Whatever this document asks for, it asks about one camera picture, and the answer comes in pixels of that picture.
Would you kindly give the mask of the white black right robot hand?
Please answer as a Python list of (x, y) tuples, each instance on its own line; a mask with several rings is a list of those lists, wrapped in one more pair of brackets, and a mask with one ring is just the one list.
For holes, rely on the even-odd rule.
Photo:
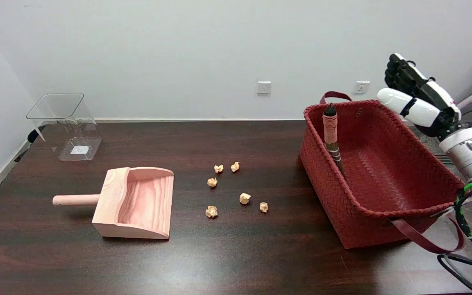
[(388, 58), (386, 88), (377, 93), (379, 103), (392, 110), (428, 137), (446, 137), (461, 125), (461, 111), (435, 78), (425, 77), (415, 62), (393, 53)]

